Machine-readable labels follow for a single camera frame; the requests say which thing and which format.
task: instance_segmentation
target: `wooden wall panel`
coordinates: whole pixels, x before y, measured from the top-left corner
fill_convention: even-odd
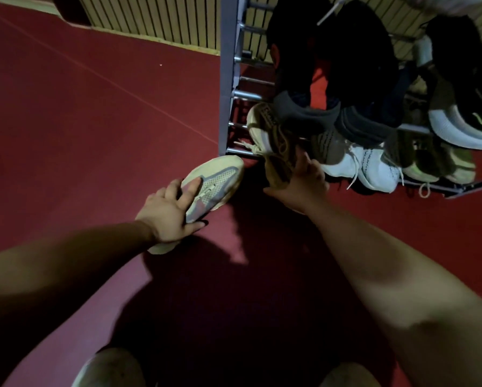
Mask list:
[[[208,49],[220,49],[221,0],[80,0],[92,25],[130,34]],[[253,0],[276,5],[278,0]],[[433,15],[412,10],[403,0],[361,0],[382,20],[389,32],[418,38],[422,23]],[[267,28],[272,12],[248,8],[246,22]],[[482,36],[482,5],[470,12]],[[266,36],[245,33],[244,49],[253,58],[270,61]],[[412,46],[393,41],[399,59],[411,59]]]

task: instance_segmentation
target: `red carpet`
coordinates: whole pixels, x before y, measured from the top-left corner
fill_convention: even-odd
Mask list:
[[[217,155],[218,88],[219,57],[0,5],[0,250],[130,220],[146,195]],[[482,152],[476,160],[482,178]],[[482,192],[423,200],[402,187],[373,196],[345,187],[333,185],[335,203],[482,295]],[[317,385],[333,353],[390,385],[381,337],[307,221],[263,196],[250,176],[208,219],[173,257],[147,260],[156,280],[124,312],[150,278],[139,257],[6,386],[70,386],[121,313],[115,339],[135,342],[126,328],[146,327],[138,331],[156,347],[145,353],[154,361],[150,377],[173,385],[232,375],[230,385]],[[401,373],[393,385],[407,385]]]

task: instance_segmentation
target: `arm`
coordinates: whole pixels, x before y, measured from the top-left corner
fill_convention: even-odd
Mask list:
[[[158,242],[204,226],[185,224],[199,188],[180,182],[147,198],[136,221],[79,231],[0,252],[0,385],[18,362],[68,319],[117,270]]]
[[[266,193],[315,223],[413,384],[482,386],[482,299],[425,255],[332,206],[319,164],[297,157],[288,188]]]

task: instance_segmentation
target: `forearm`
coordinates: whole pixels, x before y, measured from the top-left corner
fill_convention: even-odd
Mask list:
[[[308,215],[379,322],[408,328],[480,301],[443,267],[363,220],[329,203]]]
[[[90,228],[0,253],[0,383],[119,268],[154,244],[141,222]]]

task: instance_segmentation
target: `metal shoe rack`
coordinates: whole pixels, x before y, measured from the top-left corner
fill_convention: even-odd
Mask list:
[[[245,23],[246,10],[256,8],[266,11],[273,11],[274,6],[267,5],[253,0],[221,0],[221,63],[220,63],[220,99],[219,99],[219,155],[234,154],[250,158],[259,158],[251,151],[228,146],[228,138],[231,128],[247,128],[247,125],[235,123],[231,120],[232,107],[234,100],[248,102],[267,102],[270,98],[263,97],[256,92],[239,90],[240,81],[263,85],[274,83],[252,77],[241,76],[241,64],[255,68],[273,68],[268,62],[252,59],[250,51],[243,50],[244,34],[265,35],[266,30],[259,27],[247,25]],[[398,40],[413,43],[416,38],[406,37],[390,33],[390,37]],[[430,134],[431,130],[425,126],[403,124],[399,126],[401,130],[416,131]],[[409,187],[420,187],[421,183],[405,180],[404,184]],[[445,182],[443,185],[430,184],[432,191],[440,192],[448,199],[467,195],[472,192],[482,190],[482,181],[468,185],[458,185],[456,183]]]

